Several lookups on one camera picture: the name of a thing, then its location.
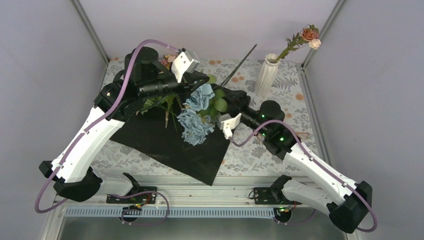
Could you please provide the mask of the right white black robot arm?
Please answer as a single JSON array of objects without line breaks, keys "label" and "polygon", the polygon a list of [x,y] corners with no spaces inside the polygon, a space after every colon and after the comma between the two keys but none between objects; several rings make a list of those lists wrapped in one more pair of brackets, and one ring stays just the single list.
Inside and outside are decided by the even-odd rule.
[{"label": "right white black robot arm", "polygon": [[294,165],[319,186],[314,188],[283,174],[270,187],[274,202],[305,204],[327,215],[334,226],[348,234],[377,229],[370,184],[341,174],[310,150],[284,122],[286,115],[276,101],[266,100],[254,110],[245,91],[224,88],[223,92],[227,109],[218,118],[218,126],[226,139],[242,147],[255,135],[263,136],[268,152]]}]

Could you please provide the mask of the tan raffia ribbon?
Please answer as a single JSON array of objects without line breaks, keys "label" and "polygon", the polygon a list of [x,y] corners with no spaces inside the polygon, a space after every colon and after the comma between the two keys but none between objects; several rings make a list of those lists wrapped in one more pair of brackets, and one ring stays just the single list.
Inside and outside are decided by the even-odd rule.
[{"label": "tan raffia ribbon", "polygon": [[296,135],[301,140],[309,140],[312,137],[312,135],[309,132],[296,132]]}]

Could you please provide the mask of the blue rose stem bunch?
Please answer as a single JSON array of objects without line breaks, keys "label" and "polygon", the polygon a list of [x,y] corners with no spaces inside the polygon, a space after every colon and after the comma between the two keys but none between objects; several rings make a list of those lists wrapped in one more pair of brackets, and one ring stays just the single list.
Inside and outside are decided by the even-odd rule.
[{"label": "blue rose stem bunch", "polygon": [[235,69],[219,84],[215,84],[215,76],[209,75],[207,81],[196,81],[200,86],[194,90],[183,104],[184,109],[176,117],[184,128],[183,141],[192,145],[200,145],[205,142],[207,136],[214,132],[217,126],[217,117],[223,116],[230,109],[230,104],[225,100],[229,94],[224,92],[224,87],[237,73],[241,65],[257,45],[248,51]]}]

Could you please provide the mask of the pink orange rose stem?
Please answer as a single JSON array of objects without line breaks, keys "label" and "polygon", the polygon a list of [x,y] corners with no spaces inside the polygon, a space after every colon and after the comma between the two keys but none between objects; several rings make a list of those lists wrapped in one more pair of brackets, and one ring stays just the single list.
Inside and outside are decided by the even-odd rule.
[{"label": "pink orange rose stem", "polygon": [[300,32],[293,34],[292,38],[285,39],[286,48],[276,57],[275,63],[284,59],[288,54],[299,50],[302,47],[309,47],[317,50],[321,46],[320,30],[313,24],[305,26]]}]

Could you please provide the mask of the black wrapping paper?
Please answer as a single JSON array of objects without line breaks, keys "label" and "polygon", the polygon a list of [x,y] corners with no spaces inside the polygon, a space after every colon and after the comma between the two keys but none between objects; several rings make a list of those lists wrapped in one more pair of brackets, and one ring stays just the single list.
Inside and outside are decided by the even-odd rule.
[{"label": "black wrapping paper", "polygon": [[165,110],[159,105],[129,118],[110,139],[211,186],[230,141],[215,127],[203,143],[193,146],[184,141],[183,131],[179,122],[165,127]]}]

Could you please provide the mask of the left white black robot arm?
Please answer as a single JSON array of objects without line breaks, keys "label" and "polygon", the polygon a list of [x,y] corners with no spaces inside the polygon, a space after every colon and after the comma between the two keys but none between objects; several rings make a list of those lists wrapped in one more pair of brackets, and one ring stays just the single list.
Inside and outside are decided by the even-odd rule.
[{"label": "left white black robot arm", "polygon": [[118,195],[131,203],[139,188],[123,173],[106,175],[91,164],[107,141],[145,102],[171,95],[189,96],[208,81],[197,71],[199,59],[188,49],[176,50],[169,67],[159,61],[151,47],[137,47],[124,59],[124,68],[106,84],[94,100],[79,133],[54,160],[43,161],[39,170],[53,183],[56,193],[67,200],[84,202],[97,194]]}]

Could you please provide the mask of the colourful artificial flower bouquet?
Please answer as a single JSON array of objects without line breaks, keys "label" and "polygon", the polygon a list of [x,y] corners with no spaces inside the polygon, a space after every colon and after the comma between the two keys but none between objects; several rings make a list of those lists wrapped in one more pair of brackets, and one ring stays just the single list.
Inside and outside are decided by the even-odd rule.
[{"label": "colourful artificial flower bouquet", "polygon": [[177,125],[176,125],[176,116],[177,115],[174,113],[174,102],[175,101],[177,102],[178,109],[181,110],[183,108],[183,105],[182,105],[182,101],[181,101],[180,96],[177,95],[177,94],[147,99],[144,103],[143,108],[140,111],[138,111],[137,114],[143,115],[148,110],[150,110],[154,107],[159,107],[159,108],[165,110],[165,124],[164,124],[165,129],[168,128],[169,118],[171,117],[173,124],[174,124],[174,128],[175,128],[175,130],[177,130]]}]

